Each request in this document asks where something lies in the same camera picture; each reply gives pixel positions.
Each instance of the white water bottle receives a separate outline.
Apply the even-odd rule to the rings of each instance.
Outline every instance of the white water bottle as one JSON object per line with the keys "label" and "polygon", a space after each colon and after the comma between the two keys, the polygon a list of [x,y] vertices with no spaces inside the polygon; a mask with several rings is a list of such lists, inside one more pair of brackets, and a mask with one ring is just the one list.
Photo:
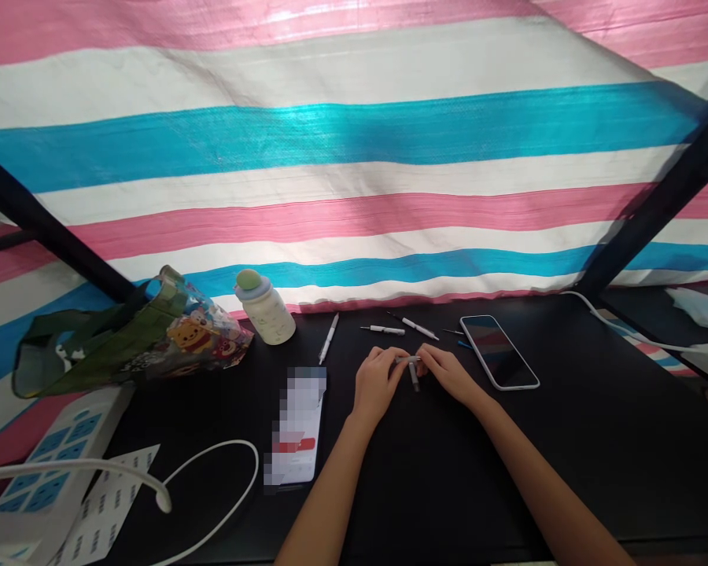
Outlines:
{"label": "white water bottle", "polygon": [[283,344],[293,335],[297,323],[270,279],[255,270],[242,270],[236,276],[234,291],[266,344]]}

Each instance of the smartphone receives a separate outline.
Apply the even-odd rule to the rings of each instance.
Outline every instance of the smartphone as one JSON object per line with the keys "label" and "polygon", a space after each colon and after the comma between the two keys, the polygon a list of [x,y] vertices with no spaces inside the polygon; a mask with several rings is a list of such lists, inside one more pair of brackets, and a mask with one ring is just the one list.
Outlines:
{"label": "smartphone", "polygon": [[516,391],[540,387],[540,380],[495,318],[483,314],[462,317],[459,323],[496,389]]}

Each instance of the metal pole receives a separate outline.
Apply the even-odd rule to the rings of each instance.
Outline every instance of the metal pole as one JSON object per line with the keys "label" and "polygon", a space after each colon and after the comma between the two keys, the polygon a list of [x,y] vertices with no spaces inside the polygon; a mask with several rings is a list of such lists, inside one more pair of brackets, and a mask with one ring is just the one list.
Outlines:
{"label": "metal pole", "polygon": [[134,292],[129,280],[58,222],[1,166],[0,212],[117,303],[126,302]]}
{"label": "metal pole", "polygon": [[574,290],[586,296],[601,293],[707,184],[708,124],[621,230],[595,253]]}

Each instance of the hand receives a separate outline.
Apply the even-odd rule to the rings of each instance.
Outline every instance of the hand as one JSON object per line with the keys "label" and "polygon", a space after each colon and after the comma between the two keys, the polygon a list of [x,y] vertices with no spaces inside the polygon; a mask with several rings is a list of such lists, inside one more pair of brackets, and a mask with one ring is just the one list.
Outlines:
{"label": "hand", "polygon": [[421,358],[417,365],[418,375],[425,375],[429,369],[443,389],[463,405],[468,405],[478,393],[485,393],[451,352],[439,350],[432,344],[423,344],[417,355]]}
{"label": "hand", "polygon": [[356,392],[354,393],[354,409],[352,418],[374,431],[391,404],[396,386],[401,374],[407,367],[407,362],[399,363],[388,375],[396,356],[407,357],[410,354],[401,348],[391,347],[383,350],[374,347],[370,351],[359,371],[356,372]]}

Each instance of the power cord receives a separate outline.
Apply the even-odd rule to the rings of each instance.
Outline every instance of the power cord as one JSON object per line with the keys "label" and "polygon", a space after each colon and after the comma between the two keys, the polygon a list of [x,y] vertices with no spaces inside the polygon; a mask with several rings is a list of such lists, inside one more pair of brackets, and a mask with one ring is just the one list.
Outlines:
{"label": "power cord", "polygon": [[596,308],[594,306],[592,306],[592,303],[588,300],[588,298],[586,296],[582,295],[581,293],[578,293],[577,291],[562,291],[561,295],[578,296],[588,306],[588,308],[590,309],[590,312],[592,312],[593,315],[598,320],[600,320],[603,324],[608,325],[611,328],[618,330],[619,332],[626,333],[630,337],[634,338],[635,340],[638,340],[639,342],[642,342],[643,344],[650,344],[651,346],[663,348],[664,350],[691,352],[692,354],[708,354],[708,347],[703,347],[702,345],[696,346],[696,347],[671,346],[670,344],[661,344],[660,342],[654,342],[653,340],[649,340],[648,338],[641,336],[640,334],[630,332],[629,330],[627,330],[623,326],[614,324],[613,322],[603,318],[603,316],[601,316],[601,314],[596,310]]}
{"label": "power cord", "polygon": [[[152,487],[156,492],[155,501],[157,502],[157,506],[163,513],[170,513],[171,509],[173,508],[173,504],[171,502],[171,495],[168,493],[168,488],[166,487],[168,483],[173,478],[175,478],[179,474],[179,472],[181,472],[181,470],[183,470],[197,458],[204,456],[208,452],[212,452],[216,448],[230,446],[231,444],[243,444],[244,446],[247,446],[252,449],[252,452],[254,453],[254,473],[252,474],[252,480],[249,482],[249,485],[244,490],[242,496],[238,499],[238,501],[236,501],[234,506],[230,508],[228,514],[202,540],[200,540],[190,548],[184,550],[183,552],[176,554],[173,557],[166,558],[165,560],[150,565],[168,566],[169,564],[173,564],[174,562],[182,560],[183,558],[189,556],[195,550],[202,547],[231,518],[236,509],[238,509],[240,504],[244,501],[244,499],[246,499],[246,496],[252,490],[254,482],[257,479],[257,473],[260,471],[260,454],[257,452],[257,448],[254,446],[254,444],[252,444],[248,440],[226,440],[225,442],[214,444],[213,446],[205,448],[199,454],[195,454],[194,456],[186,460],[175,470],[175,472],[168,476],[168,478],[164,482],[160,482],[157,478],[151,476],[150,474],[140,472],[139,470],[131,468],[127,465],[119,464],[117,462],[111,462],[108,460],[99,460],[97,458],[80,458],[79,460],[70,461],[30,462],[28,464],[5,466],[3,468],[0,468],[0,480],[19,476],[25,472],[51,472],[53,470],[64,469],[100,469],[109,472],[126,473],[135,476],[136,478],[141,480],[142,483],[144,483],[145,485]],[[28,566],[29,564],[28,562],[23,562],[22,560],[16,560],[15,558],[4,557],[1,555],[0,562],[2,562],[4,566]]]}

